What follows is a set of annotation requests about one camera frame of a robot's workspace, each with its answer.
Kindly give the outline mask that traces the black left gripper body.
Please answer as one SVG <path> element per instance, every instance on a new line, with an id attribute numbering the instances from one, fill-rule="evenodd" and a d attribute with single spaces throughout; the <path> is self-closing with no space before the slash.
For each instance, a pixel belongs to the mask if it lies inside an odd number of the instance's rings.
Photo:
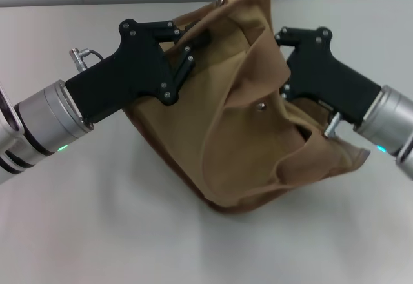
<path id="1" fill-rule="evenodd" d="M 119 48 L 111 56 L 65 83 L 89 123 L 98 123 L 141 97 L 154 97 L 166 106 L 178 100 L 174 71 L 151 23 L 127 19 L 119 25 L 119 33 Z"/>

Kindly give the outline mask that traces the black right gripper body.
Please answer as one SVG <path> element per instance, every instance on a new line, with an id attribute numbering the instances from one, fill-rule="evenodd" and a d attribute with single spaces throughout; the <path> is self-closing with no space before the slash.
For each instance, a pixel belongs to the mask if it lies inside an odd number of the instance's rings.
<path id="1" fill-rule="evenodd" d="M 287 100 L 307 98 L 322 102 L 339 112 L 346 122 L 360 125 L 381 87 L 333 56 L 330 29 L 315 30 L 319 33 L 315 41 L 292 46 L 294 50 L 287 59 Z"/>

